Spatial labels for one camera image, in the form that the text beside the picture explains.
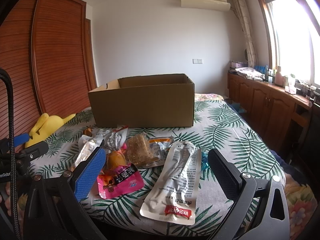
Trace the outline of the person's left hand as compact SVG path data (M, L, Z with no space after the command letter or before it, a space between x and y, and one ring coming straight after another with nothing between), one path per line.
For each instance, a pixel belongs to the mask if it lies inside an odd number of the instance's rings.
M11 217L10 182L1 183L1 203L4 203L7 215Z

